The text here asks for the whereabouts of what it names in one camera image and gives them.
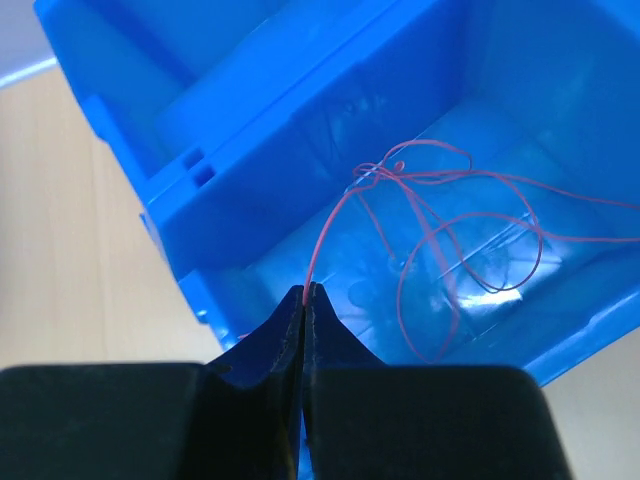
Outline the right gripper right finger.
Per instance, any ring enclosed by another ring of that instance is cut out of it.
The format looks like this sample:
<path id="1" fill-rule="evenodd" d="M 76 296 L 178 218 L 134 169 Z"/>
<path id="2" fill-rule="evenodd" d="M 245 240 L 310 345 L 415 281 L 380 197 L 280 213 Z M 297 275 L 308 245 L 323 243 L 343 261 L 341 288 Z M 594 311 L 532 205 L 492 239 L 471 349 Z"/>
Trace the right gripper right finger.
<path id="1" fill-rule="evenodd" d="M 318 479 L 568 479 L 548 404 L 509 366 L 390 366 L 305 297 L 304 421 Z"/>

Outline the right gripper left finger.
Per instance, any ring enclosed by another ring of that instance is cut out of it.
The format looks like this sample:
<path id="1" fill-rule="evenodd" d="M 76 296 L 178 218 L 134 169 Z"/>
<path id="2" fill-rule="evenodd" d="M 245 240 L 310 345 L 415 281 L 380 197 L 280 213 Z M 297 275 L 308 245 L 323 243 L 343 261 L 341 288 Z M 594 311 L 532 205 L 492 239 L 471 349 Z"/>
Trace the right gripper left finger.
<path id="1" fill-rule="evenodd" d="M 206 363 L 23 365 L 1 373 L 5 479 L 293 479 L 302 290 Z"/>

